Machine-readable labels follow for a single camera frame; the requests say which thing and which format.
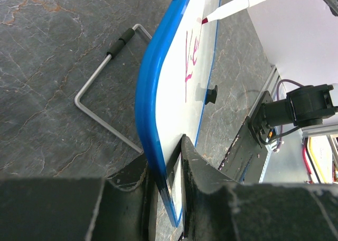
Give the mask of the blue framed whiteboard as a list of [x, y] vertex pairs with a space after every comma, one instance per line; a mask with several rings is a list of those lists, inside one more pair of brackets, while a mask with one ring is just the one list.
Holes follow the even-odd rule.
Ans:
[[181, 139], [197, 143], [218, 24], [202, 20], [221, 0], [172, 0], [141, 62], [136, 128], [171, 224], [182, 217]]

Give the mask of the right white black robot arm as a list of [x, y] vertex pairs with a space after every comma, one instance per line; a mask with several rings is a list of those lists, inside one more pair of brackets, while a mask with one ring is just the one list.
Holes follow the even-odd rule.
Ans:
[[[273, 101], [270, 93], [265, 91], [249, 119], [248, 127], [262, 147], [300, 128], [322, 125], [324, 119], [336, 113], [337, 84], [302, 86], [278, 101]], [[271, 129], [291, 123], [293, 129], [268, 139]]]

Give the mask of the white marker pen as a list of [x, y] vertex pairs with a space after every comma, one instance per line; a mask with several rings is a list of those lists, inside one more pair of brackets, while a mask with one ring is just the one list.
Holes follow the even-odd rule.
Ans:
[[228, 16], [231, 16], [237, 12], [240, 12], [244, 9], [248, 9], [257, 4], [260, 4], [267, 0], [232, 0], [228, 3], [225, 3], [222, 6], [219, 6], [212, 13], [207, 15], [203, 20], [202, 24], [209, 23], [216, 20], [224, 19]]

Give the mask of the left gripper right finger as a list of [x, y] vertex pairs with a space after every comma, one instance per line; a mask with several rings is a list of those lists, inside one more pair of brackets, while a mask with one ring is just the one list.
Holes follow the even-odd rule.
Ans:
[[337, 185], [240, 184], [181, 139], [187, 240], [337, 240]]

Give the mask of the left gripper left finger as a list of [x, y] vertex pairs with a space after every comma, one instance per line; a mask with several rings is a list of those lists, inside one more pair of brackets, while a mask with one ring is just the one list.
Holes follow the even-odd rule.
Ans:
[[1, 240], [154, 240], [156, 210], [144, 155], [107, 178], [1, 180]]

